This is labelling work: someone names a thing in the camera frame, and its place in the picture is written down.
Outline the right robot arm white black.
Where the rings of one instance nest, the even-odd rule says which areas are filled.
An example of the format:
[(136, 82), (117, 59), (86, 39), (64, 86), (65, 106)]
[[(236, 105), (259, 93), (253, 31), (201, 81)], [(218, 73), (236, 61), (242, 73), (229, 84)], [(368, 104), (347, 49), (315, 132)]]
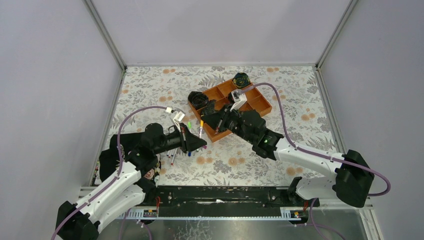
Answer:
[(255, 110), (221, 110), (201, 116), (201, 120), (218, 132), (229, 130), (252, 145), (260, 157), (286, 161), (321, 174), (321, 177), (295, 177), (286, 190), (284, 200), (295, 206), (313, 199), (339, 199), (347, 205), (362, 208), (375, 175), (363, 157), (354, 150), (346, 154), (327, 152), (304, 146), (292, 146), (287, 137), (266, 127), (266, 121)]

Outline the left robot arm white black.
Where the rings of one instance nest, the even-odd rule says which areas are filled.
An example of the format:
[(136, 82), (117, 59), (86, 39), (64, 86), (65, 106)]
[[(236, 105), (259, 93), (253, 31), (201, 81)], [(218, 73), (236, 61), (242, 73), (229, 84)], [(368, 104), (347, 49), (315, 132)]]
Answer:
[(51, 238), (97, 239), (111, 221), (155, 195), (159, 154), (177, 149), (188, 153), (207, 145), (183, 123), (171, 128), (172, 132), (164, 133), (160, 124), (151, 123), (144, 132), (115, 135), (117, 151), (106, 153), (112, 159), (123, 157), (122, 165), (85, 197), (59, 207)]

